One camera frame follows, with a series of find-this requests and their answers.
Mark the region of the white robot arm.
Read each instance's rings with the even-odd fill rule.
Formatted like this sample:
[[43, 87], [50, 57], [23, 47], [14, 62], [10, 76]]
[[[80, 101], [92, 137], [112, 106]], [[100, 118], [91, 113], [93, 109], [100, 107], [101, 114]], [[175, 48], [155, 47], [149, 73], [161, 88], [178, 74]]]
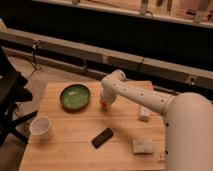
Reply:
[[101, 80], [101, 104], [121, 95], [165, 118], [165, 171], [213, 171], [213, 105], [204, 96], [170, 95], [127, 85], [115, 70]]

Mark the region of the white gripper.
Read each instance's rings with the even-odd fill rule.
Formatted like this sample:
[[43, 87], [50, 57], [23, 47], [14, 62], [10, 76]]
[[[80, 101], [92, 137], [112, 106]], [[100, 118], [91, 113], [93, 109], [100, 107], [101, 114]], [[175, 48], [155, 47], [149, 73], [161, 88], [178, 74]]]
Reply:
[[110, 89], [103, 88], [100, 94], [100, 101], [107, 104], [107, 108], [110, 108], [113, 102], [116, 100], [117, 95]]

